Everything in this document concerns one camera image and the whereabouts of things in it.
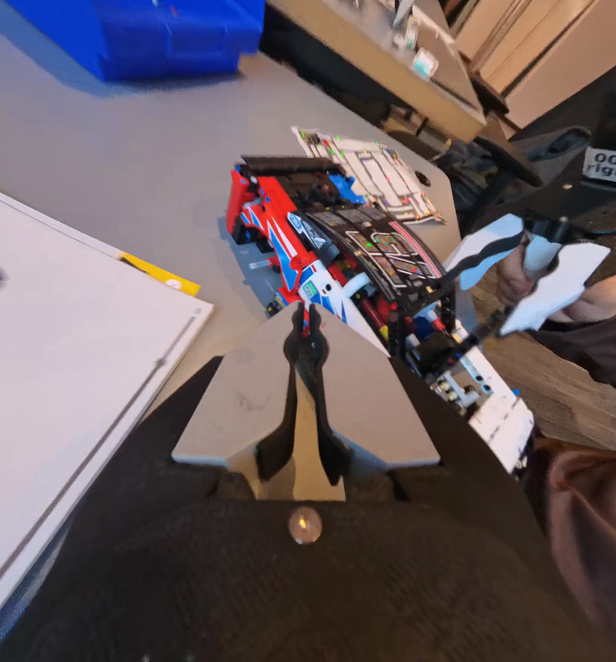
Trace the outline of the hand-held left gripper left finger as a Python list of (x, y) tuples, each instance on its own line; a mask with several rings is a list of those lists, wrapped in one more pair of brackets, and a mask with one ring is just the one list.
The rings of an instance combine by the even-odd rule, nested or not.
[(265, 321), (222, 357), (171, 457), (267, 483), (294, 452), (302, 302)]

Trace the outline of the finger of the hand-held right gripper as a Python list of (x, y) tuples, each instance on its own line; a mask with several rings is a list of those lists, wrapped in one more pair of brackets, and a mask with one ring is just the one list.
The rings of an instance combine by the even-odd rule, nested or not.
[(583, 242), (563, 245), (558, 251), (535, 249), (529, 244), (525, 265), (534, 271), (535, 286), (507, 315), (499, 337), (539, 330), (545, 320), (574, 303), (588, 281), (610, 255), (605, 245)]
[(466, 236), (443, 263), (442, 280), (457, 280), (462, 291), (471, 289), (488, 270), (520, 245), (524, 233), (523, 219), (505, 214)]

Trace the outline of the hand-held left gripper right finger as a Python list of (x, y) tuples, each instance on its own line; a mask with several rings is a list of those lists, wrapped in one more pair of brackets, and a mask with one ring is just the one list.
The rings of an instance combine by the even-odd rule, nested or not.
[(318, 446), (329, 483), (438, 465), (440, 454), (383, 350), (309, 308)]

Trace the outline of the toy brick race car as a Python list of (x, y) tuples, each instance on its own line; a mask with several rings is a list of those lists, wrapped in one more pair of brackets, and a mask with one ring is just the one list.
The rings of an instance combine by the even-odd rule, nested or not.
[(231, 171), (227, 230), (256, 244), (281, 285), (270, 316), (319, 304), (390, 357), (403, 360), (464, 418), (506, 470), (526, 467), (534, 418), (456, 316), (459, 273), (444, 269), (411, 230), (372, 203), (326, 159), (244, 156)]

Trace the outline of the person's right forearm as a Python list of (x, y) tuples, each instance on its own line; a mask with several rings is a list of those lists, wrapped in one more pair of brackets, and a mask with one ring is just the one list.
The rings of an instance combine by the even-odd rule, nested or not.
[(561, 359), (586, 370), (594, 381), (616, 390), (616, 315), (577, 324), (548, 320), (528, 334)]

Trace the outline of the background desk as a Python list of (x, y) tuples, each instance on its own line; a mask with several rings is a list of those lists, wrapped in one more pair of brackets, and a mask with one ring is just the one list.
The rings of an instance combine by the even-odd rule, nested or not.
[(261, 49), (372, 124), (395, 105), (470, 142), (486, 127), (484, 110), (461, 55), (442, 36), (447, 25), (439, 2), (415, 4), (428, 18), (418, 49), (436, 61), (427, 78), (412, 67), (417, 52), (394, 45), (395, 13), (379, 1), (266, 1)]

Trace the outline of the grey desk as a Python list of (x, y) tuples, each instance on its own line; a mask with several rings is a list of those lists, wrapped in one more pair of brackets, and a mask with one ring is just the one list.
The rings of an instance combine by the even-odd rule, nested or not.
[[(50, 43), (0, 3), (0, 30)], [(292, 119), (346, 113), (262, 56), (162, 91), (64, 85), (0, 35), (0, 193), (200, 285), (212, 316), (0, 609), (0, 661), (445, 661), (419, 618), (339, 632), (290, 589), (319, 587), (297, 503), (172, 461), (207, 376), (263, 313), (235, 283), (222, 216), (240, 151), (297, 151)]]

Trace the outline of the person's right hand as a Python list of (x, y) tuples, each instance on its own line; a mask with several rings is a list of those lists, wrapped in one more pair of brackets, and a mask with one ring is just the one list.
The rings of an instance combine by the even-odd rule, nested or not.
[[(503, 305), (516, 305), (527, 297), (533, 282), (524, 270), (525, 246), (515, 248), (496, 265), (496, 295)], [(561, 324), (591, 324), (616, 315), (616, 275), (586, 289), (583, 295), (549, 320)]]

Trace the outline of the black office chair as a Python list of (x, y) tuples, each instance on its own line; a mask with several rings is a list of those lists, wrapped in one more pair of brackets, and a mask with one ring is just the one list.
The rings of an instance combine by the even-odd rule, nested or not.
[(433, 162), (450, 181), (461, 233), (488, 207), (551, 183), (591, 139), (589, 129), (574, 125), (520, 140), (500, 133), (454, 140)]

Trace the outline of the holographic sticker sheet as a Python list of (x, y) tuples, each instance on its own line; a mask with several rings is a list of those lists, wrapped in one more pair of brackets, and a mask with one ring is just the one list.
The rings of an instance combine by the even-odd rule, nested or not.
[(428, 185), (387, 145), (297, 126), (291, 131), (309, 157), (329, 159), (343, 169), (354, 203), (373, 204), (405, 223), (446, 224), (428, 197)]

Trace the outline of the yellow booklet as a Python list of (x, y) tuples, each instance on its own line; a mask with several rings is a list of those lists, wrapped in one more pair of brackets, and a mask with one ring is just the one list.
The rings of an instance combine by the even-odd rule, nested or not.
[(197, 297), (200, 291), (200, 285), (188, 281), (178, 275), (175, 275), (165, 269), (159, 268), (151, 263), (148, 263), (140, 258), (137, 258), (129, 253), (119, 253), (117, 259), (135, 269), (143, 272), (148, 277), (163, 283), (177, 291), (185, 293), (191, 297)]

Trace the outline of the white instruction booklet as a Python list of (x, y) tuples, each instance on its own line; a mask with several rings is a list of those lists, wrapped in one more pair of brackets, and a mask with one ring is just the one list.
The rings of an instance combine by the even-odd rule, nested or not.
[(0, 609), (214, 307), (0, 193)]

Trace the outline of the beige cabinet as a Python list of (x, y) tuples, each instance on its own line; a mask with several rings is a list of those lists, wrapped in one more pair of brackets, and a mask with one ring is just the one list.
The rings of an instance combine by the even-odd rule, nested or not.
[(616, 66), (616, 1), (469, 1), (452, 29), (519, 128)]

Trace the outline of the blue plastic bin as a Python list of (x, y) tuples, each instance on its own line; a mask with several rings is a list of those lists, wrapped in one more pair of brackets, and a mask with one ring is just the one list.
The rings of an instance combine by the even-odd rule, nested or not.
[(234, 73), (257, 53), (265, 1), (8, 1), (100, 80)]

